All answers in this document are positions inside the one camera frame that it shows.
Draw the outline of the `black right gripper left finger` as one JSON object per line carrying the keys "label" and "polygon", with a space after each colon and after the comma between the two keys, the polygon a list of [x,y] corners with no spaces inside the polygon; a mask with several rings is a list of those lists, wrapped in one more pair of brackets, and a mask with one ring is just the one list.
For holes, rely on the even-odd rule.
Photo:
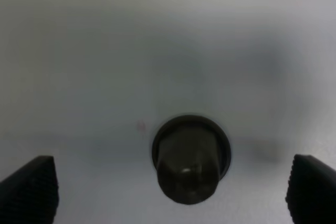
{"label": "black right gripper left finger", "polygon": [[53,223],[58,205],[52,156],[37,156],[1,181],[1,223]]}

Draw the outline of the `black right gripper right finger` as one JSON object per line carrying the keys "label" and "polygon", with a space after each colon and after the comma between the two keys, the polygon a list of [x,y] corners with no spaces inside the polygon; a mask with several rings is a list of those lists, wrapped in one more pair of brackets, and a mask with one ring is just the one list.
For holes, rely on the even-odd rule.
{"label": "black right gripper right finger", "polygon": [[335,169],[311,155],[293,159],[286,203],[293,223],[335,223]]}

